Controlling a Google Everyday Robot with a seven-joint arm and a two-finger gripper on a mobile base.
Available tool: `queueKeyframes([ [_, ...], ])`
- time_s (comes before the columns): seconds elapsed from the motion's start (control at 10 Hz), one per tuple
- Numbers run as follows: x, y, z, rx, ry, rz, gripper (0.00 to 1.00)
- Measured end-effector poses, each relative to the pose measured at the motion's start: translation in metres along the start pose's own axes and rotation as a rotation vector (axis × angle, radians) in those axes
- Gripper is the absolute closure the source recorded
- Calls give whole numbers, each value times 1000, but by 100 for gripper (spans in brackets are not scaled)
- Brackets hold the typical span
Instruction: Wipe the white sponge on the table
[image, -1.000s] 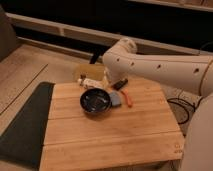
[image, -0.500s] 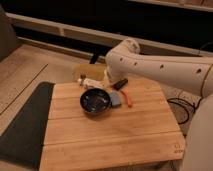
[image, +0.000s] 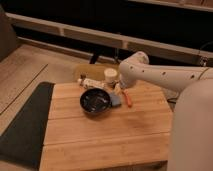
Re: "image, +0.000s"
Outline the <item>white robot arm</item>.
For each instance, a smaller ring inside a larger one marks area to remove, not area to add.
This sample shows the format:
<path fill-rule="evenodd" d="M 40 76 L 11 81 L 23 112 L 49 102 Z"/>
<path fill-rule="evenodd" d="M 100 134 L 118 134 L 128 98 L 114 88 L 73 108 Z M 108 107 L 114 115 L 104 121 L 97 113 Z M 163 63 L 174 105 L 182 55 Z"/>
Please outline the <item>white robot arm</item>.
<path fill-rule="evenodd" d="M 178 94 L 167 171 L 213 171 L 213 67 L 151 65 L 138 51 L 120 62 L 119 73 L 124 89 L 143 80 Z"/>

